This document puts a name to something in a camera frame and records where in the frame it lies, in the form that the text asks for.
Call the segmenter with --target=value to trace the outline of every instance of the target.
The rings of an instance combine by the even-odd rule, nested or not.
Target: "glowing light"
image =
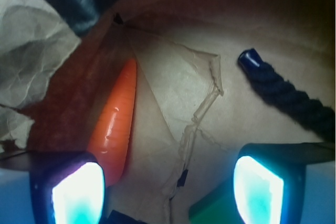
[[[97,163],[88,162],[52,190],[56,224],[98,223],[104,199],[104,175]]]
[[[284,181],[250,156],[241,157],[234,171],[234,193],[245,223],[279,224]]]

